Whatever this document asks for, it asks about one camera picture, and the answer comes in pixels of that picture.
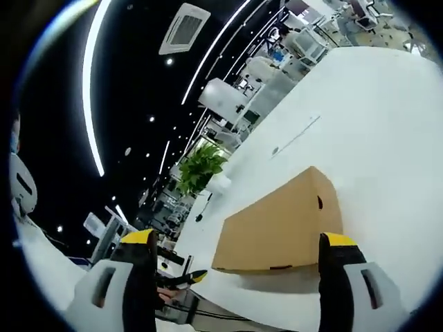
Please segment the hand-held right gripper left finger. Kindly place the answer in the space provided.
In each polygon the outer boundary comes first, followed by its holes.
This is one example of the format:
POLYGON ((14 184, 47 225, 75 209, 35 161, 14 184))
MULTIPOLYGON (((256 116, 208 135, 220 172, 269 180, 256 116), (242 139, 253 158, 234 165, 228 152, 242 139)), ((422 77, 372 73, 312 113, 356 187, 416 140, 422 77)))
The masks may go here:
POLYGON ((65 319, 75 331, 155 331, 157 235, 125 235, 76 284, 65 319))

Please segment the person's left hand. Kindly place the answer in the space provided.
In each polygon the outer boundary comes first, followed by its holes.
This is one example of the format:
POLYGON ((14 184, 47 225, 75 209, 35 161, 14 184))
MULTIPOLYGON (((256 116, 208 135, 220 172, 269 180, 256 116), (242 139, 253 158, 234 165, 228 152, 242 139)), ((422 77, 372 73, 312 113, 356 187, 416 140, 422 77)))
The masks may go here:
POLYGON ((169 288, 157 288, 157 293, 160 299, 167 303, 171 304, 174 300, 178 298, 178 296, 182 295, 185 292, 183 289, 171 290, 169 288))

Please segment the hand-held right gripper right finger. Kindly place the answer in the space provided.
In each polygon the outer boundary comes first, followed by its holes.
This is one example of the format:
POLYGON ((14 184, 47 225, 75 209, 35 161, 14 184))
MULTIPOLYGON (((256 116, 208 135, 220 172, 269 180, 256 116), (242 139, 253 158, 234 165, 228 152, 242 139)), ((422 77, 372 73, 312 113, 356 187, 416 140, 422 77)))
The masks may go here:
POLYGON ((396 331, 406 321, 398 287, 355 241, 323 232, 318 247, 320 331, 396 331))

